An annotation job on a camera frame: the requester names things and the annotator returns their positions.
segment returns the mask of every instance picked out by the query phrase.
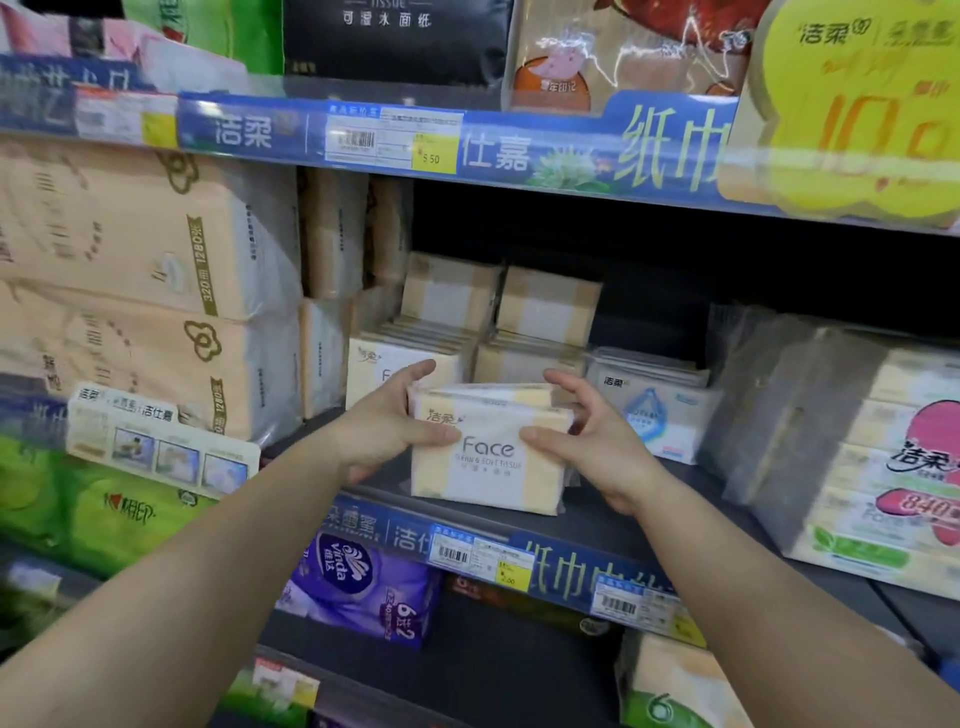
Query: purple vinda tissue package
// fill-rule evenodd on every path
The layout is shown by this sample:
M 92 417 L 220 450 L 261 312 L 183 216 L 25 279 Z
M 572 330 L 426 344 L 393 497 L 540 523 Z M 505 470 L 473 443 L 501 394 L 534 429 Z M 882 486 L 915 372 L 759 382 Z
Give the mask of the purple vinda tissue package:
M 276 607 L 419 647 L 440 594 L 439 570 L 328 533 L 303 552 Z

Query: green tissue package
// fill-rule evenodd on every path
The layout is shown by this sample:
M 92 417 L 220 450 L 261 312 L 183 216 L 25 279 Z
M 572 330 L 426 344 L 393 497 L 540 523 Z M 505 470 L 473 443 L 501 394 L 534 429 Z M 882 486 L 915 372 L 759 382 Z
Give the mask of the green tissue package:
M 171 40 L 283 75 L 281 0 L 123 0 L 124 15 Z
M 129 566 L 217 502 L 69 455 L 61 469 L 69 559 L 101 576 Z
M 48 554 L 66 548 L 58 452 L 0 437 L 0 534 Z

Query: person's left arm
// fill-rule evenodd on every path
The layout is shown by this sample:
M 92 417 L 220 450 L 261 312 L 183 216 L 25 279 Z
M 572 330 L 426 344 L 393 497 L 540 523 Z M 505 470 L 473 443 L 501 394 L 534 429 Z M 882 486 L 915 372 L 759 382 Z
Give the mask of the person's left arm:
M 454 427 L 407 417 L 397 372 L 84 599 L 0 667 L 4 725 L 203 726 L 252 654 L 340 487 Z

